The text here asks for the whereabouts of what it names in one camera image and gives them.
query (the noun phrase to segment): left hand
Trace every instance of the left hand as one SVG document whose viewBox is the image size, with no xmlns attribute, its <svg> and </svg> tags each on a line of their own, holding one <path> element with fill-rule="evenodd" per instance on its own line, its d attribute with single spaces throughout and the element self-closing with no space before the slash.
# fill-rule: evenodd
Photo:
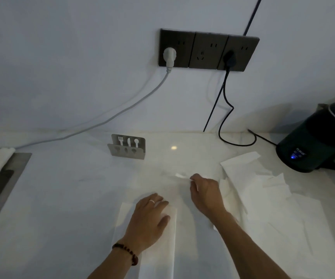
<svg viewBox="0 0 335 279">
<path fill-rule="evenodd" d="M 162 200 L 163 197 L 155 193 L 138 201 L 125 236 L 118 243 L 136 255 L 155 244 L 170 220 L 168 215 L 161 218 L 161 212 L 169 204 Z"/>
</svg>

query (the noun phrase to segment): white cloth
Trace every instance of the white cloth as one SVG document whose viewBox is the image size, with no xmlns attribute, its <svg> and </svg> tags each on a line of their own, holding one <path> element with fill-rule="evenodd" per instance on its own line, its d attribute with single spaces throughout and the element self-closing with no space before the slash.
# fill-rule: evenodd
<svg viewBox="0 0 335 279">
<path fill-rule="evenodd" d="M 113 244 L 125 234 L 134 208 L 135 204 L 122 203 L 113 234 Z M 161 216 L 164 215 L 169 215 L 170 221 L 161 238 L 142 252 L 138 265 L 130 268 L 125 279 L 173 279 L 177 210 L 172 206 L 167 206 L 162 211 Z"/>
</svg>

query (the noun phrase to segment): beaded bracelet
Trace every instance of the beaded bracelet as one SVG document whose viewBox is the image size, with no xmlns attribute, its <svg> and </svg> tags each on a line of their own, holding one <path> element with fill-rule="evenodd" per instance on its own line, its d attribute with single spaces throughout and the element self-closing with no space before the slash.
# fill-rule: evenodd
<svg viewBox="0 0 335 279">
<path fill-rule="evenodd" d="M 132 258 L 132 266 L 135 266 L 138 264 L 138 257 L 135 255 L 135 253 L 133 253 L 128 247 L 126 247 L 124 244 L 119 244 L 119 243 L 116 243 L 112 246 L 112 249 L 114 248 L 120 248 L 120 249 L 123 249 L 125 251 L 127 251 L 128 253 L 130 253 L 133 258 Z"/>
</svg>

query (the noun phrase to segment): hand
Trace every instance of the hand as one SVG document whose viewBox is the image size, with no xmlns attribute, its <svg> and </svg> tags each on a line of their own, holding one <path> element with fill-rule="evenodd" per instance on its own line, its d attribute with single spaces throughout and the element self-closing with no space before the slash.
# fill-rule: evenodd
<svg viewBox="0 0 335 279">
<path fill-rule="evenodd" d="M 202 178 L 197 173 L 192 175 L 190 179 L 192 180 L 191 198 L 199 211 L 210 220 L 218 213 L 226 211 L 218 182 L 213 179 Z"/>
<path fill-rule="evenodd" d="M 161 212 L 169 204 L 162 200 L 163 197 L 155 193 L 138 201 L 125 236 L 118 243 L 136 255 L 155 244 L 170 220 L 168 215 L 161 218 Z"/>
</svg>

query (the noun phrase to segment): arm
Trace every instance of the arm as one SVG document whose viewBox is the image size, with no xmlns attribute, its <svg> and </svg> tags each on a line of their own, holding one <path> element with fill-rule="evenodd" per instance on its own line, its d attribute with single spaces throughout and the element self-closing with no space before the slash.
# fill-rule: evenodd
<svg viewBox="0 0 335 279">
<path fill-rule="evenodd" d="M 161 212 L 169 204 L 162 200 L 163 197 L 157 194 L 140 200 L 135 207 L 125 236 L 117 243 L 127 246 L 136 256 L 155 244 L 170 220 L 168 215 L 161 218 Z M 114 248 L 87 279 L 123 279 L 131 264 L 130 253 Z"/>
<path fill-rule="evenodd" d="M 237 225 L 226 211 L 218 182 L 191 176 L 191 197 L 195 206 L 215 225 L 223 238 L 241 279 L 278 278 L 289 276 Z"/>
</svg>

